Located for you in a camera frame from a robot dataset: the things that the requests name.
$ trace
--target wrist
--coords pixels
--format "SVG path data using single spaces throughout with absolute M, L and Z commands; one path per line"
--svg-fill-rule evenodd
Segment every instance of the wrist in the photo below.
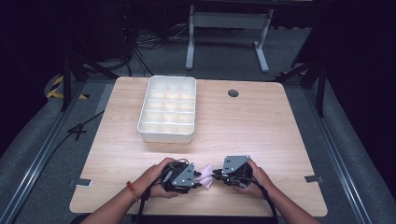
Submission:
M 134 201 L 139 202 L 140 195 L 138 195 L 136 187 L 131 183 L 131 181 L 126 182 L 126 188 L 134 196 Z
M 276 194 L 279 189 L 273 184 L 269 184 L 268 187 L 266 188 L 268 192 L 268 196 L 271 198 L 274 194 Z
M 135 181 L 132 183 L 132 186 L 135 188 L 135 194 L 137 198 L 141 198 L 143 192 L 146 190 L 146 188 L 149 186 L 149 184 L 141 183 L 139 181 Z
M 260 184 L 267 191 L 269 196 L 271 196 L 271 192 L 274 192 L 276 190 L 276 186 L 272 182 L 265 183 L 265 184 L 260 183 Z

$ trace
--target metal bracket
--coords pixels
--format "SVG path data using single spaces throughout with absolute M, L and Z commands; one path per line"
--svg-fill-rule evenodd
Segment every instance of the metal bracket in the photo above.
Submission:
M 90 179 L 78 179 L 78 180 L 70 180 L 69 181 L 69 187 L 70 188 L 75 188 L 75 187 L 87 187 L 89 188 L 92 184 L 92 180 Z
M 190 163 L 189 166 L 175 178 L 172 185 L 183 187 L 192 186 L 194 184 L 194 165 L 194 163 Z
M 245 164 L 250 159 L 250 156 L 226 156 L 224 158 L 224 164 L 222 173 L 227 175 L 235 172 L 239 167 Z
M 324 182 L 323 178 L 320 175 L 318 175 L 318 176 L 308 175 L 308 176 L 305 176 L 304 178 L 306 180 L 306 183 L 318 182 L 319 184 L 321 184 Z

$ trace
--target electrical cord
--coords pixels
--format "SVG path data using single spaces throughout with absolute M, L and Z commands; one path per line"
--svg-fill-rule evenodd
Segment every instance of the electrical cord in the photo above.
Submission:
M 149 70 L 148 66 L 145 64 L 145 62 L 143 61 L 143 59 L 139 56 L 139 54 L 137 52 L 138 51 L 136 51 L 136 49 L 134 49 L 134 53 L 137 57 L 137 60 L 139 60 L 139 62 L 141 62 L 143 65 L 145 65 L 146 69 L 151 73 L 152 76 L 154 76 L 154 74 L 151 72 L 151 70 Z
M 131 77 L 133 74 L 132 74 L 132 69 L 131 69 L 131 65 L 129 65 L 129 63 L 127 63 L 126 64 L 126 67 L 128 68 L 128 74 L 129 74 L 129 76 Z
M 254 180 L 249 179 L 249 178 L 244 178 L 244 177 L 236 177 L 235 180 L 246 180 L 246 181 L 249 181 L 250 183 L 255 184 L 257 187 L 259 187 L 259 189 L 262 191 L 262 194 L 264 195 L 265 200 L 268 202 L 268 204 L 271 207 L 271 211 L 273 213 L 275 223 L 277 224 L 278 221 L 277 221 L 276 208 L 275 208 L 274 202 L 271 200 L 270 195 L 268 194 L 268 190 L 263 185 L 261 185 L 259 182 L 257 182 L 257 180 L 254 176 L 253 176 L 253 178 L 254 178 Z
M 143 70 L 143 77 L 145 77 L 146 76 L 146 70 L 145 70 L 145 68 L 143 67 L 143 65 L 142 65 L 142 63 L 137 59 L 137 61 L 139 62 L 139 65 L 140 65 L 140 68 Z
M 189 26 L 183 28 L 177 34 L 169 37 L 170 39 L 175 39 L 173 41 L 164 41 L 152 33 L 148 33 L 148 32 L 141 33 L 139 37 L 136 39 L 137 47 L 141 50 L 153 50 L 153 49 L 160 49 L 165 45 L 176 43 L 179 40 L 188 40 L 183 37 L 178 37 L 179 35 L 182 35 L 184 32 L 186 32 L 188 28 Z
M 140 202 L 140 206 L 139 206 L 139 211 L 137 212 L 135 221 L 134 221 L 134 217 L 132 217 L 132 223 L 138 224 L 140 218 L 142 217 L 143 208 L 145 207 L 146 201 L 149 199 L 151 188 L 155 185 L 161 184 L 161 183 L 157 183 L 158 180 L 160 180 L 160 178 L 163 177 L 165 174 L 168 174 L 171 170 L 175 170 L 176 167 L 174 166 L 174 164 L 178 161 L 184 161 L 184 164 L 185 164 L 184 168 L 186 168 L 190 164 L 189 161 L 186 159 L 179 159 L 177 161 L 173 161 L 173 162 L 169 163 L 168 168 L 165 171 L 161 172 L 161 174 L 159 176 L 157 176 L 157 178 L 155 178 L 154 181 L 152 181 L 150 185 L 148 185 L 148 187 L 145 189 L 143 194 L 140 196 L 141 202 Z
M 170 164 L 169 164 L 169 167 L 168 167 L 164 172 L 161 172 L 161 174 L 160 174 L 159 176 L 157 176 L 157 178 L 155 178 L 154 181 L 152 181 L 150 185 L 148 185 L 148 187 L 145 189 L 145 191 L 143 192 L 143 194 L 140 196 L 140 207 L 139 207 L 139 211 L 137 212 L 137 216 L 136 216 L 136 220 L 135 220 L 135 221 L 134 221 L 134 217 L 132 217 L 132 223 L 134 223 L 134 224 L 138 224 L 138 223 L 139 223 L 140 218 L 142 217 L 143 208 L 145 207 L 145 203 L 146 203 L 146 201 L 149 199 L 149 195 L 150 195 L 150 192 L 151 192 L 151 188 L 152 188 L 154 185 L 157 185 L 157 181 L 158 181 L 161 177 L 163 177 L 163 175 L 167 174 L 167 173 L 172 169 L 171 164 L 172 164 L 172 163 L 170 163 Z
M 89 123 L 91 120 L 97 118 L 98 116 L 100 116 L 100 115 L 103 114 L 104 112 L 105 112 L 105 110 L 102 111 L 102 112 L 100 112 L 99 114 L 95 115 L 94 117 L 88 119 L 88 120 L 85 121 L 84 123 L 78 124 L 77 126 L 75 126 L 74 128 L 72 128 L 72 129 L 70 129 L 70 130 L 77 130 L 77 129 L 79 129 L 79 128 L 82 128 L 85 124 L 87 124 L 87 123 Z M 72 135 L 73 133 L 74 133 L 74 132 L 69 132 L 69 134 L 68 134 L 68 135 L 56 146 L 56 148 L 52 150 L 52 152 L 49 154 L 48 158 L 45 160 L 44 165 L 43 165 L 43 167 L 41 168 L 41 171 L 40 171 L 39 174 L 37 175 L 37 179 L 41 176 L 42 171 L 47 167 L 48 163 L 50 162 L 50 159 L 51 159 L 52 156 L 55 154 L 55 152 L 58 150 L 58 148 L 59 148 L 59 147 L 62 145 L 62 143 L 63 143 L 64 141 L 66 141 L 66 139 L 69 138 L 70 135 Z
M 131 59 L 132 59 L 132 56 L 131 56 L 131 55 L 122 56 L 122 57 L 120 58 L 120 63 L 107 66 L 107 67 L 105 67 L 105 69 L 107 69 L 107 70 L 109 70 L 109 71 L 114 71 L 114 70 L 116 70 L 116 69 L 122 68 L 122 67 L 125 66 L 125 65 L 128 66 L 128 63 L 131 61 Z M 84 67 L 84 69 L 85 69 L 87 72 L 90 72 L 90 73 L 99 73 L 98 70 L 96 70 L 96 69 L 94 69 L 94 68 L 91 68 L 91 67 Z

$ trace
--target human hand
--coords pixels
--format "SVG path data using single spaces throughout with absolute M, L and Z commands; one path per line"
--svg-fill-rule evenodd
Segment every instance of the human hand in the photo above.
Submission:
M 247 164 L 249 164 L 250 167 L 252 168 L 253 176 L 256 178 L 257 182 L 259 182 L 260 185 L 265 187 L 267 190 L 275 186 L 271 181 L 270 177 L 268 176 L 268 174 L 265 173 L 261 167 L 257 166 L 257 164 L 253 160 L 248 160 Z M 256 198 L 264 199 L 264 195 L 262 194 L 262 191 L 259 189 L 259 187 L 257 187 L 257 185 L 253 183 L 250 183 L 246 188 L 233 186 L 233 189 L 241 194 L 251 194 Z
M 148 168 L 141 176 L 139 176 L 136 181 L 132 184 L 137 191 L 137 197 L 140 198 L 141 194 L 145 189 L 161 174 L 161 171 L 169 165 L 169 163 L 175 161 L 172 158 L 165 158 L 158 165 L 153 165 Z M 154 185 L 150 191 L 150 198 L 162 197 L 162 198 L 173 198 L 178 195 L 177 192 L 165 191 L 161 185 Z

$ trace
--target yellow tape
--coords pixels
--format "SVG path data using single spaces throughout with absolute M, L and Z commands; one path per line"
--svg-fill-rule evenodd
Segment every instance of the yellow tape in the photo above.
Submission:
M 58 78 L 54 81 L 49 93 L 47 94 L 47 98 L 59 98 L 63 99 L 64 95 L 62 93 L 57 93 L 56 90 L 58 89 L 61 82 L 64 80 L 64 76 L 59 75 Z M 88 100 L 90 98 L 89 94 L 81 94 L 78 99 L 81 100 Z

